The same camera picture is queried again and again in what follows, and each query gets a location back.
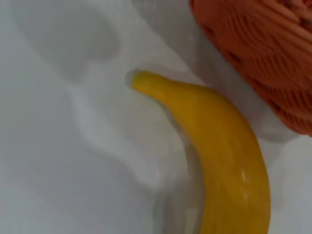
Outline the yellow banana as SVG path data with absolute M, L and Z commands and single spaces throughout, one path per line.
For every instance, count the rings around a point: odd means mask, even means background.
M 199 156 L 205 189 L 200 234 L 268 234 L 269 177 L 237 108 L 209 87 L 148 71 L 133 76 L 132 88 L 170 111 Z

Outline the orange woven plastic basket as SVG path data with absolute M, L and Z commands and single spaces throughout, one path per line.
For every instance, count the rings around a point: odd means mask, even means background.
M 278 118 L 312 137 L 312 0 L 189 0 L 223 57 Z

